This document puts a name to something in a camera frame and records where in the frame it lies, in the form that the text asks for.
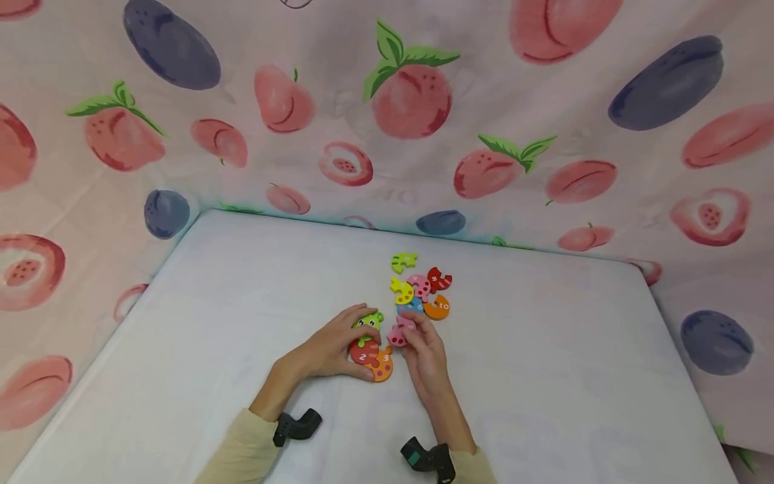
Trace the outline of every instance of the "number puzzle piece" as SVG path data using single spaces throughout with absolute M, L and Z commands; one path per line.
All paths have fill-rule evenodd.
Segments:
M 441 276 L 437 267 L 434 267 L 427 272 L 427 280 L 430 281 L 431 294 L 435 294 L 439 290 L 449 289 L 449 286 L 451 286 L 451 274 Z
M 363 326 L 367 324 L 368 326 L 371 326 L 372 328 L 381 329 L 380 323 L 385 320 L 385 316 L 382 313 L 374 313 L 366 316 L 365 318 L 358 319 L 353 325 L 353 328 L 356 328 L 357 326 Z M 358 340 L 358 346 L 362 348 L 365 345 L 365 342 L 371 341 L 373 338 L 370 336 L 363 336 Z
M 396 274 L 403 274 L 403 267 L 416 266 L 416 258 L 418 254 L 409 254 L 401 252 L 392 256 L 392 271 Z
M 359 365 L 376 363 L 378 353 L 379 345 L 373 340 L 365 342 L 363 348 L 358 346 L 358 340 L 354 340 L 349 345 L 349 355 L 352 357 L 352 361 Z
M 430 281 L 422 274 L 415 274 L 406 279 L 406 282 L 414 288 L 414 296 L 426 303 L 430 295 Z
M 397 277 L 392 278 L 389 288 L 396 293 L 395 304 L 408 304 L 414 298 L 414 286 L 398 280 Z
M 398 314 L 403 314 L 405 311 L 414 311 L 415 313 L 421 313 L 425 310 L 424 304 L 422 304 L 422 300 L 418 297 L 415 297 L 411 300 L 408 304 L 398 304 Z
M 371 363 L 371 371 L 374 373 L 374 383 L 385 381 L 392 375 L 392 346 L 379 350 L 376 363 Z
M 425 304 L 425 314 L 435 321 L 440 321 L 448 316 L 450 309 L 449 301 L 440 294 L 436 297 L 435 304 Z

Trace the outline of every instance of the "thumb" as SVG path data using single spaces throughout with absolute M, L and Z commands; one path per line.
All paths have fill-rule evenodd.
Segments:
M 374 373 L 369 366 L 359 365 L 347 360 L 341 361 L 337 373 L 339 375 L 349 375 L 357 379 L 362 379 L 366 382 L 374 381 Z

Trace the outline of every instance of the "left hand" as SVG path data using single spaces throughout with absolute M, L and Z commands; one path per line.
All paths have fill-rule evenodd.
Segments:
M 372 382 L 373 372 L 347 360 L 347 349 L 350 343 L 363 336 L 370 336 L 381 345 L 382 336 L 376 328 L 368 325 L 352 327 L 358 319 L 376 311 L 378 309 L 367 307 L 365 303 L 348 307 L 283 359 L 288 365 L 295 366 L 303 378 L 349 375 Z

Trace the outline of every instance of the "caterpillar puzzle piece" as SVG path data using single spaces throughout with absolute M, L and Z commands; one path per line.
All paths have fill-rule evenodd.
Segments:
M 451 274 L 441 276 L 437 267 L 434 267 L 427 272 L 427 280 L 430 281 L 431 294 L 435 294 L 439 290 L 449 289 L 449 286 L 451 286 Z
M 371 326 L 372 328 L 380 329 L 381 323 L 384 320 L 385 320 L 384 314 L 382 314 L 382 313 L 374 313 L 374 314 L 370 314 L 369 316 L 366 316 L 365 318 L 358 319 L 352 325 L 352 327 L 356 328 L 357 326 L 363 326 L 363 325 L 367 324 L 368 326 Z M 362 348 L 363 346 L 365 346 L 365 342 L 369 342 L 372 339 L 373 338 L 371 338 L 370 336 L 363 336 L 362 338 L 360 338 L 358 340 L 358 346 L 360 348 Z
M 392 375 L 392 346 L 387 346 L 379 350 L 376 361 L 370 363 L 371 371 L 374 373 L 374 383 L 381 383 Z
M 392 256 L 392 271 L 396 274 L 403 274 L 404 267 L 416 266 L 416 259 L 419 254 L 409 254 L 407 252 L 400 252 Z
M 408 304 L 398 304 L 397 310 L 398 310 L 398 314 L 403 314 L 406 311 L 414 311 L 415 313 L 421 313 L 425 310 L 425 306 L 424 304 L 422 304 L 421 299 L 419 299 L 418 297 L 415 297 Z
M 397 277 L 392 278 L 389 288 L 393 293 L 396 293 L 395 304 L 408 304 L 414 298 L 414 286 L 398 280 Z
M 418 297 L 422 302 L 426 303 L 430 295 L 430 281 L 422 274 L 414 274 L 406 279 L 406 282 L 414 288 L 414 297 Z
M 425 304 L 425 314 L 435 321 L 440 321 L 448 316 L 450 309 L 449 301 L 440 294 L 436 297 L 435 303 Z

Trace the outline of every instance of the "right hand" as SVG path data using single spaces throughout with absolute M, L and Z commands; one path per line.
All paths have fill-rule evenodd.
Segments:
M 407 311 L 401 316 L 416 324 L 416 330 L 405 326 L 401 328 L 409 343 L 403 347 L 403 356 L 416 394 L 425 408 L 430 410 L 439 400 L 454 395 L 446 367 L 444 342 L 424 314 Z

